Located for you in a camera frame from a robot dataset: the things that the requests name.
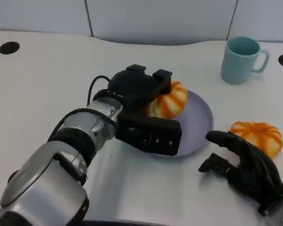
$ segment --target white table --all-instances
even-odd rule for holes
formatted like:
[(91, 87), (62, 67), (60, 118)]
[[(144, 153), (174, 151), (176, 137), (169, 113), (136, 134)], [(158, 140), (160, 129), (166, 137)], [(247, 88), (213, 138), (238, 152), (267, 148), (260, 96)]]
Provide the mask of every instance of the white table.
[[(132, 64), (173, 72), (173, 78), (211, 107), (215, 129), (235, 121), (264, 121), (283, 133), (283, 44), (262, 43), (270, 51), (263, 75), (242, 85), (220, 77), (225, 41), (186, 46), (110, 43), (95, 38), (33, 32), (0, 32), (0, 45), (20, 43), (0, 54), (0, 196), (7, 179), (49, 136), (69, 111), (84, 107), (92, 79), (112, 77)], [(94, 89), (106, 87), (98, 81)], [(172, 226), (254, 226), (258, 205), (234, 192), (225, 179), (198, 172), (212, 152), (238, 162), (210, 144), (185, 159), (160, 159), (112, 139), (93, 160), (86, 190), (86, 219), (136, 220)], [(275, 158), (283, 179), (283, 150)]]

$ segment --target mug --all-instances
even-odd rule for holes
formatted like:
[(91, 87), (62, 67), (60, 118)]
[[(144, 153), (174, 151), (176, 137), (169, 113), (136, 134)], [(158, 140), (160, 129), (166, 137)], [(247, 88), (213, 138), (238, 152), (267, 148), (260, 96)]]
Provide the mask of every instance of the mug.
[[(263, 66), (254, 70), (253, 66), (259, 53), (264, 53), (266, 58)], [(268, 61), (269, 52), (260, 49), (259, 43), (248, 37), (236, 37), (226, 44), (221, 76), (228, 83), (241, 84), (246, 82), (251, 73), (262, 73)]]

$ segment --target pumpkin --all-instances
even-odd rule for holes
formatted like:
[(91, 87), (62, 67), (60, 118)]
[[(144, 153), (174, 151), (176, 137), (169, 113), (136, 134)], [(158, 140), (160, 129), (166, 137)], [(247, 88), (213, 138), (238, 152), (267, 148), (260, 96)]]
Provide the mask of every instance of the pumpkin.
[(260, 148), (269, 157), (274, 158), (282, 149), (282, 135), (278, 128), (260, 122), (235, 122), (231, 132)]
[(188, 90), (181, 82), (171, 81), (171, 91), (168, 94), (159, 95), (144, 111), (149, 117), (172, 119), (183, 111), (187, 101)]

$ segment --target wall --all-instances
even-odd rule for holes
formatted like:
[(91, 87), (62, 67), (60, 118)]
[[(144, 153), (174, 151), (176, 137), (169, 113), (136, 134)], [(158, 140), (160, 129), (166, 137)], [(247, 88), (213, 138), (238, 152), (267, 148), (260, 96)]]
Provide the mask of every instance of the wall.
[(236, 0), (87, 0), (95, 37), (180, 45), (225, 40)]
[(0, 30), (91, 34), (84, 0), (0, 0)]
[(229, 38), (283, 42), (283, 0), (239, 0)]

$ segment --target plate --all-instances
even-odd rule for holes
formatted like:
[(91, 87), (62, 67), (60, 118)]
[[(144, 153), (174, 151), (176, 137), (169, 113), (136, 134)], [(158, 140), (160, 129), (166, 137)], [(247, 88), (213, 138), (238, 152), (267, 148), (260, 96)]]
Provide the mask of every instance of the plate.
[(178, 153), (174, 156), (161, 155), (161, 157), (178, 158), (185, 157), (200, 151), (207, 144), (206, 134), (213, 130), (213, 114), (208, 104), (196, 93), (189, 91), (188, 102), (184, 110), (174, 118), (180, 122), (182, 137)]

